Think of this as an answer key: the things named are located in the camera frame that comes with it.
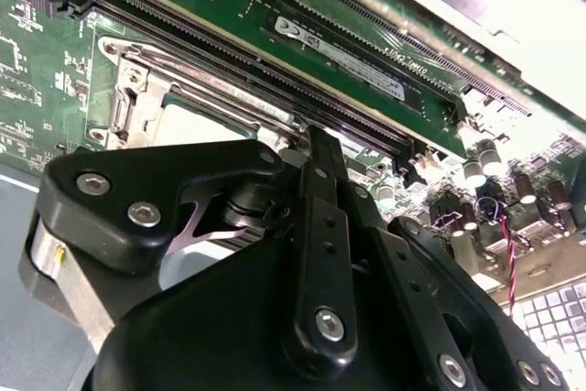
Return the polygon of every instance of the black memory slot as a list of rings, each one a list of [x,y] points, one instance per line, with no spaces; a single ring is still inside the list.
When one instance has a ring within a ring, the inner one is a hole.
[[[452,105],[458,97],[445,92],[443,89],[427,82],[417,74],[406,71],[399,66],[395,61],[391,60],[382,52],[373,52],[372,47],[361,41],[348,31],[342,31],[338,27],[333,26],[329,19],[325,19],[322,15],[313,12],[307,8],[299,8],[297,0],[262,0],[265,4],[275,5],[282,13],[289,19],[297,20],[304,27],[317,31],[329,43],[336,43],[339,47],[347,49],[350,53],[354,53],[360,60],[365,60],[367,63],[374,66],[377,70],[382,71],[392,77],[398,77],[400,82],[408,88],[419,88],[432,93],[437,98],[445,102],[446,105]]]
[[[212,41],[211,38],[198,38],[198,41],[194,41],[194,37],[197,37],[194,35],[196,29],[191,26],[190,33],[187,33],[171,26],[167,20],[162,20],[163,17],[168,18],[165,10],[147,5],[138,9],[122,0],[83,0],[83,3],[87,8],[84,14],[95,11],[119,22],[152,40],[162,49],[222,77],[267,103],[339,131],[365,147],[393,156],[410,144],[407,136],[399,136],[395,130],[389,130],[380,121],[340,103],[334,96],[318,94],[311,90],[310,85],[305,90],[302,79],[288,77],[287,82],[282,82],[282,75],[272,74],[267,66],[260,66],[259,69],[249,64],[247,54],[235,57],[236,49],[220,49],[220,39]]]
[[[490,86],[489,84],[485,83],[484,81],[479,80],[478,78],[472,76],[467,71],[464,71],[460,66],[451,62],[450,60],[446,59],[445,57],[440,56],[438,52],[435,50],[427,47],[420,41],[414,39],[413,37],[409,36],[408,34],[401,33],[398,28],[393,25],[392,23],[386,21],[385,19],[381,18],[380,16],[376,15],[369,9],[362,6],[360,3],[356,2],[355,0],[336,0],[341,4],[344,4],[351,8],[356,14],[360,15],[361,17],[371,21],[374,25],[381,27],[388,33],[392,34],[394,37],[404,41],[409,46],[412,46],[418,50],[420,50],[426,57],[437,62],[440,66],[445,68],[446,70],[450,71],[451,73],[459,76],[463,80],[467,81],[472,87],[479,90],[480,92],[486,94],[497,101],[502,102],[507,107],[523,114],[525,116],[530,116],[531,113],[519,105],[515,103],[513,100],[509,99],[508,97],[504,96],[502,93],[498,92],[494,87]]]
[[[355,109],[355,106],[351,103],[345,103],[338,96],[321,89],[315,84],[311,84],[299,76],[293,75],[288,71],[284,71],[282,68],[268,60],[260,59],[249,49],[245,49],[244,47],[237,45],[232,41],[226,40],[226,38],[220,34],[201,26],[189,17],[184,16],[171,8],[168,8],[166,5],[161,4],[155,0],[123,1],[137,9],[148,13],[151,16],[155,16],[161,19],[162,21],[166,22],[167,25],[172,25],[174,28],[181,30],[185,34],[189,34],[190,40],[196,38],[201,43],[205,43],[205,45],[210,48],[209,50],[206,49],[208,54],[212,54],[212,49],[214,53],[218,54],[215,62],[220,60],[227,60],[223,62],[223,69],[229,70],[234,66],[233,62],[235,60],[240,61],[242,69],[250,72],[247,74],[249,77],[251,76],[250,74],[252,71],[255,72],[254,76],[251,77],[255,78],[255,80],[248,78],[246,80],[247,82],[259,81],[259,79],[262,78],[259,76],[260,71],[262,72],[262,75],[270,79],[272,94],[279,93],[279,91],[283,90],[283,86],[286,85],[288,86],[288,90],[290,91],[289,93],[292,97],[298,96],[301,92],[311,98],[315,104],[320,106],[320,108],[316,109],[313,113],[323,112],[327,114],[333,111],[346,114],[346,116],[354,120],[355,123],[360,123],[363,127],[368,127],[369,132],[372,133],[371,136],[374,136],[374,132],[378,132],[380,136],[383,136],[386,139],[388,147],[395,151],[401,148],[401,145],[407,143],[405,135],[396,131],[394,127],[378,119],[372,118],[366,113],[358,112]],[[306,102],[307,100],[297,99],[294,101]]]

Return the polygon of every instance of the capacitor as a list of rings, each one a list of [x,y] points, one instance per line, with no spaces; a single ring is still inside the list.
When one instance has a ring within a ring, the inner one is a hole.
[[[392,210],[396,205],[395,189],[387,186],[380,187],[376,191],[376,199],[378,201],[378,206],[383,212]]]
[[[477,159],[468,159],[464,165],[464,178],[466,183],[473,188],[480,188],[486,183],[486,176],[484,176],[483,168]]]
[[[559,180],[554,180],[548,184],[549,198],[551,204],[557,211],[569,210],[571,208],[570,197],[566,191],[566,187]]]
[[[502,176],[506,173],[506,164],[503,163],[495,147],[487,147],[480,152],[478,158],[486,176]]]
[[[537,200],[535,190],[531,184],[531,179],[527,174],[519,174],[515,176],[516,193],[519,196],[519,201],[524,205],[529,205]]]
[[[463,203],[460,207],[461,223],[466,231],[474,231],[478,228],[476,213],[471,203]]]
[[[465,234],[461,219],[456,219],[450,223],[450,231],[452,237],[462,237]]]

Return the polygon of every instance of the sticker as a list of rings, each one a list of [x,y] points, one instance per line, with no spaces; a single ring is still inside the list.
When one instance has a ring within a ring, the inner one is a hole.
[[[400,82],[371,68],[363,61],[348,55],[346,52],[323,41],[321,38],[315,37],[292,21],[280,16],[275,23],[275,31],[284,36],[299,40],[328,59],[335,61],[356,77],[373,85],[376,89],[383,91],[399,101],[405,101],[405,90]]]

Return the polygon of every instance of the bolt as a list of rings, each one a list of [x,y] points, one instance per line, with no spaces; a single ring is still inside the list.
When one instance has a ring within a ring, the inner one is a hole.
[[[143,84],[144,78],[142,72],[137,69],[127,69],[124,72],[125,81],[128,83],[130,87],[139,87]]]
[[[525,361],[519,361],[516,364],[519,367],[519,371],[521,372],[521,375],[523,375],[523,377],[525,378],[525,380],[527,380],[527,382],[529,382],[531,385],[535,385],[535,386],[539,385],[539,377],[537,376],[537,373],[535,372],[535,370],[533,368],[531,368],[531,365],[529,365]]]
[[[365,190],[363,187],[354,187],[354,191],[356,191],[356,194],[358,194],[363,199],[366,199],[368,197],[368,191]]]
[[[161,212],[152,203],[138,201],[128,208],[128,218],[138,226],[152,228],[161,221]]]
[[[549,382],[555,386],[561,386],[561,378],[553,368],[551,368],[548,364],[541,364],[541,369],[543,369],[543,372],[546,374]]]
[[[321,178],[326,179],[328,177],[328,173],[326,173],[323,169],[321,168],[315,168],[315,172],[318,176],[320,176]]]
[[[441,372],[450,379],[450,382],[458,388],[464,388],[466,386],[466,374],[464,370],[449,354],[442,354],[439,357],[439,367],[441,368]]]
[[[263,159],[265,162],[268,162],[269,164],[274,164],[275,163],[275,158],[273,157],[273,155],[271,155],[270,153],[263,151],[260,154],[260,158]]]
[[[413,235],[419,235],[419,225],[414,221],[407,219],[404,222],[405,228]]]
[[[75,181],[77,188],[90,196],[102,196],[110,190],[110,182],[96,173],[84,173]]]
[[[338,315],[331,310],[321,309],[315,315],[321,336],[328,341],[338,342],[344,337],[344,324]]]

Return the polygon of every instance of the green circuit board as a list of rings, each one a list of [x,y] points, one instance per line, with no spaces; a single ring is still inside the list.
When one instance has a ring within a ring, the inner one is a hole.
[[[258,31],[265,25],[268,9],[256,0],[189,0],[188,5],[185,4],[188,0],[173,2],[179,5],[179,9],[197,10],[199,18],[207,17],[210,25],[216,28],[222,26],[222,32],[236,35],[241,41],[246,38],[246,44],[260,47],[266,54],[278,54],[288,60],[287,65],[305,63],[306,67],[315,67],[315,70],[309,70],[312,75],[320,68],[323,80],[341,78],[340,72],[328,66],[322,54],[303,48],[293,38],[285,36],[277,39],[274,34],[253,32],[252,26]],[[231,8],[222,8],[228,12],[218,15],[219,5],[230,5]],[[0,0],[0,8],[5,12],[0,17],[0,161],[40,175],[45,164],[55,156],[72,152],[77,147],[103,148],[89,136],[89,130],[105,128],[109,124],[116,66],[96,48],[97,41],[101,36],[146,42],[148,39],[97,13],[90,13],[82,20],[73,20],[68,16],[48,18],[33,8],[28,0]],[[364,26],[364,32],[370,32],[366,28]],[[413,48],[403,46],[402,50],[409,52]],[[435,72],[438,84],[443,78],[441,81],[446,84],[453,80],[454,90],[459,87],[460,80],[451,78],[448,71]],[[372,88],[355,81],[355,78],[344,78],[347,81],[344,87],[349,88],[348,92],[358,93],[361,87],[369,93],[373,92]],[[367,95],[364,98],[367,102],[381,98],[380,93],[363,95]],[[382,107],[378,111],[391,112],[394,109],[395,117],[404,125],[412,126],[423,138],[434,139],[434,144],[443,145],[444,150],[462,152],[461,140],[455,135],[437,98],[424,96],[422,102],[425,112],[415,117],[412,109],[402,103],[396,105],[388,99],[383,103],[394,106]],[[575,168],[584,157],[583,146],[554,131],[541,149],[528,151],[526,140],[514,135],[511,127],[526,121],[528,125],[522,132],[533,133],[539,130],[539,122],[531,123],[532,118],[510,112],[510,109],[506,114],[512,114],[513,119],[505,118],[503,109],[502,106],[494,112],[493,127],[496,128],[491,130],[499,138],[502,135],[510,137],[509,142],[515,144],[511,156],[515,159],[509,162],[510,168],[531,175],[538,191],[543,191],[553,179],[570,184]],[[393,174],[389,157],[350,141],[342,143],[342,147],[346,157],[353,160],[349,160],[349,168],[354,180],[363,184],[374,196],[383,187],[395,190],[395,202],[385,212],[387,219],[405,214],[426,223],[429,203],[443,191],[453,190],[459,194],[469,191],[458,181],[460,161],[457,155],[443,159],[442,166],[446,170],[444,179],[405,190],[400,178]],[[514,197],[510,179],[504,179],[503,183],[507,195]]]
[[[156,1],[354,106],[388,118],[405,133],[464,157],[454,124],[454,108],[444,91],[401,70],[392,60],[372,57],[348,36],[320,27],[301,14],[303,10],[298,6],[285,0]],[[279,32],[283,21],[303,37]]]
[[[116,67],[95,50],[101,35],[138,37],[111,20],[48,18],[26,0],[0,0],[0,160],[39,176],[52,158],[108,125]]]

